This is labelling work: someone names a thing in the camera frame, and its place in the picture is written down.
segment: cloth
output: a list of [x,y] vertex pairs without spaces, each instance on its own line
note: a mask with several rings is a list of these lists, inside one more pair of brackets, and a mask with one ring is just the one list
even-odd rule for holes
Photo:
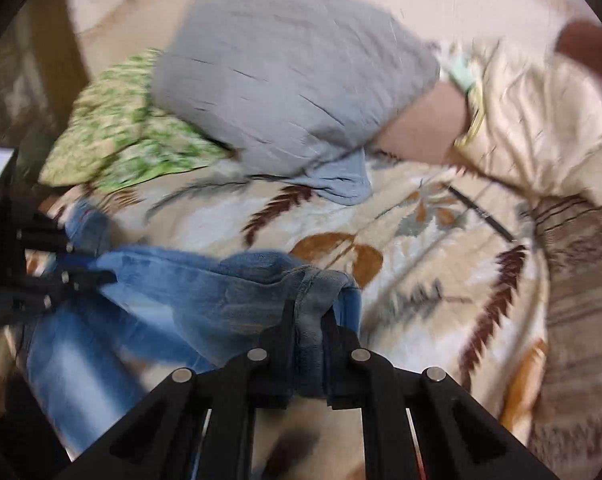
[[[214,170],[204,168],[136,186],[134,203],[110,216],[120,243],[142,240],[214,258],[246,247],[276,250],[348,272],[362,290],[363,346],[406,370],[442,367],[494,416],[514,413],[507,427],[525,442],[527,406],[539,386],[519,380],[519,371],[545,342],[548,298],[545,258],[533,240],[527,203],[507,187],[454,169],[371,154],[366,168],[373,193],[355,206],[274,182],[213,186]],[[455,200],[448,184],[517,243]],[[70,207],[80,194],[72,190],[56,207]],[[88,196],[99,202],[89,190]],[[513,381],[524,385],[522,395],[510,395]],[[295,468],[296,478],[343,479],[363,462],[360,414],[333,412],[321,400],[296,400],[280,427],[271,417],[257,418],[254,452],[267,456],[262,439],[276,441],[279,430],[296,427],[320,436]]]
[[41,170],[42,184],[91,181],[112,192],[227,156],[197,128],[150,104],[150,76],[158,55],[148,49],[114,65],[79,94],[68,128]]
[[363,154],[343,157],[438,76],[427,47],[364,2],[196,0],[156,63],[152,95],[236,148],[245,174],[299,177],[351,205],[370,189]]
[[602,93],[558,54],[543,59],[506,40],[468,47],[478,77],[470,131],[456,148],[532,202],[580,194],[602,205]]
[[564,480],[602,468],[602,206],[578,196],[533,211],[548,258],[548,361],[530,450]]
[[[66,223],[81,250],[106,250],[107,217],[79,202]],[[25,369],[44,413],[75,452],[89,447],[144,394],[121,354],[185,365],[221,367],[257,345],[295,300],[295,387],[322,396],[320,319],[359,329],[359,289],[350,276],[279,253],[237,254],[221,262],[179,251],[131,246],[85,265],[115,272],[102,295],[69,301],[26,329]]]

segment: fleece blanket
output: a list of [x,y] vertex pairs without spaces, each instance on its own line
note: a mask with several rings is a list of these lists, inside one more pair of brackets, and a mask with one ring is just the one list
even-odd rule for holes
[[[407,370],[442,367],[527,441],[545,363],[548,278],[519,195],[456,168],[379,156],[367,161],[373,194],[357,206],[273,182],[214,186],[211,171],[167,175],[108,196],[75,187],[51,213],[62,217],[87,194],[116,221],[120,243],[217,257],[280,250],[345,270],[362,289],[364,346]],[[255,465],[283,431],[305,428],[319,437],[297,465],[298,478],[345,480],[357,470],[361,416],[324,404],[299,399],[276,421],[261,414]]]

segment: brown leaf print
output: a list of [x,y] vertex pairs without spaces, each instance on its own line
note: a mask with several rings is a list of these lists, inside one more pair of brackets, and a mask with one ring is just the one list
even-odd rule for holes
[[369,245],[355,246],[357,259],[352,267],[352,276],[357,281],[359,288],[366,288],[383,266],[383,254]]
[[292,256],[317,265],[330,256],[341,244],[346,244],[342,250],[325,265],[326,269],[332,267],[350,251],[356,253],[352,266],[352,276],[360,288],[370,283],[383,266],[383,254],[369,245],[354,243],[355,236],[348,233],[321,233],[311,235],[298,242],[290,251]]
[[538,339],[526,352],[510,381],[499,422],[514,436],[520,435],[520,430],[525,426],[525,419],[532,417],[536,395],[543,380],[546,356],[547,343]]
[[449,209],[437,207],[437,222],[441,226],[448,227],[456,222],[456,216]]
[[446,196],[444,198],[430,200],[430,203],[432,205],[447,205],[447,204],[455,204],[457,202],[458,202],[458,200],[455,199],[453,196]]
[[243,228],[245,244],[252,247],[256,234],[260,229],[272,222],[277,216],[289,211],[294,206],[301,205],[312,198],[312,188],[307,186],[286,186],[258,213],[252,215],[248,224]]
[[419,205],[417,205],[417,222],[422,224],[425,222],[425,217],[428,214],[427,209],[425,209],[425,204],[423,200],[419,201]]
[[110,193],[99,202],[98,207],[107,215],[114,215],[130,205],[137,205],[143,202],[137,191],[133,187],[126,187]]
[[526,261],[526,248],[523,245],[516,246],[499,254],[496,260],[500,271],[494,283],[494,293],[483,307],[474,333],[459,357],[461,385],[468,392],[472,388],[470,375],[481,361],[483,349],[494,334],[495,325],[500,326],[501,316],[508,315],[508,305],[512,304],[513,293],[518,290],[518,280]]
[[305,262],[318,262],[344,242],[353,242],[354,235],[348,233],[321,233],[304,238],[290,254]]
[[427,184],[427,187],[430,189],[432,193],[440,193],[447,189],[447,184],[445,182],[432,182]]

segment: green patterned pillow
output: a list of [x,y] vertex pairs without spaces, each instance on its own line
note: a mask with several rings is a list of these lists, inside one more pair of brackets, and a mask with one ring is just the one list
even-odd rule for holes
[[99,189],[115,191],[227,156],[190,124],[150,104],[158,54],[148,49],[114,65],[79,94],[68,128],[41,170],[42,184],[70,186],[94,179]]

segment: denim fabric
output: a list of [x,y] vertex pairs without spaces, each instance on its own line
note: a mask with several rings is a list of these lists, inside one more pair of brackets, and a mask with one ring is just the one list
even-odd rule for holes
[[296,387],[305,396],[321,396],[321,316],[332,306],[340,325],[359,330],[361,300],[354,280],[287,254],[242,253],[219,262],[133,246],[102,255],[93,267],[117,275],[117,283],[102,287],[110,301],[146,322],[172,312],[174,324],[162,328],[176,329],[219,367],[253,348],[264,328],[279,323],[285,301],[295,300]]
[[[94,254],[109,248],[109,229],[107,217],[87,203],[66,223],[75,247]],[[294,299],[296,388],[320,396],[321,316],[332,306],[340,325],[359,328],[361,298],[352,278],[287,254],[244,253],[218,261],[131,246],[87,266],[112,270],[118,282],[32,323],[25,366],[44,412],[76,452],[144,394],[121,364],[123,352],[206,372],[253,348],[259,334],[281,320],[285,301]]]

